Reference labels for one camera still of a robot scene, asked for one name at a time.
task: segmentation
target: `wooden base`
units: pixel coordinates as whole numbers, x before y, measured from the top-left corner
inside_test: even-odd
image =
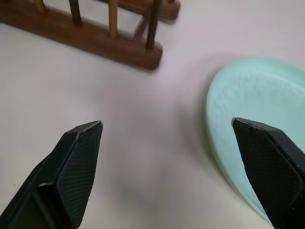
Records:
[[[144,15],[148,7],[152,5],[152,2],[152,0],[119,0],[118,6],[125,10]],[[178,17],[180,6],[181,4],[178,0],[175,0],[172,3],[169,3],[168,0],[163,0],[159,20],[164,22],[175,21]]]
[[[71,15],[58,10],[47,9],[39,14],[34,3],[27,0],[0,0],[0,21],[19,29],[35,33],[69,46],[82,49],[121,63],[155,70],[160,63],[162,47],[156,44],[152,49],[145,47],[143,40],[132,39],[132,35],[119,33],[117,38],[109,36],[103,25],[82,20],[77,26]]]

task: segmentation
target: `textured gripper pad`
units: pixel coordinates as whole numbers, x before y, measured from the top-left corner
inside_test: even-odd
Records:
[[[273,226],[281,228],[304,189],[302,178],[266,131],[237,120],[233,128],[249,181]]]
[[[57,189],[74,228],[81,224],[93,186],[102,126],[82,133],[63,170]]]

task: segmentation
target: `mint green plate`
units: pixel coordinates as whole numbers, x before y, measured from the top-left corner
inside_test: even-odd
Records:
[[[210,142],[223,173],[269,221],[245,174],[231,119],[280,128],[305,152],[305,72],[271,58],[238,60],[214,78],[206,110]]]

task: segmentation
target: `wooden dowel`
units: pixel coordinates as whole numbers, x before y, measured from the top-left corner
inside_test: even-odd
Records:
[[[151,16],[151,8],[149,7],[147,9],[147,11],[145,12],[145,14],[143,15],[143,17],[142,17],[140,23],[138,24],[137,28],[135,29],[135,32],[134,32],[134,35],[133,35],[133,38],[135,40],[142,39],[143,33],[145,32],[146,27],[148,25],[150,16]]]
[[[146,47],[149,49],[152,49],[154,47],[154,37],[156,36],[156,30],[158,25],[158,16],[159,11],[161,8],[162,0],[154,0],[152,4],[152,13],[151,18],[149,22],[149,28],[148,28],[148,36],[147,36],[147,42]]]
[[[35,4],[40,14],[45,14],[47,12],[46,7],[44,6],[43,0],[35,0]]]
[[[81,25],[81,13],[78,5],[78,0],[69,0],[72,21],[75,25]]]
[[[118,0],[108,0],[109,3],[109,33],[111,38],[118,35]]]

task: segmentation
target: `wooden dish rack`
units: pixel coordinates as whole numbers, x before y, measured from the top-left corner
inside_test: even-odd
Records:
[[[158,20],[174,21],[177,0],[101,0],[109,4],[109,26],[81,18],[78,0],[69,0],[71,14],[46,8],[43,0],[0,0],[0,22],[66,45],[135,67],[154,70],[162,57],[155,42]],[[117,10],[143,15],[134,34],[118,31]],[[148,26],[145,40],[142,36]]]

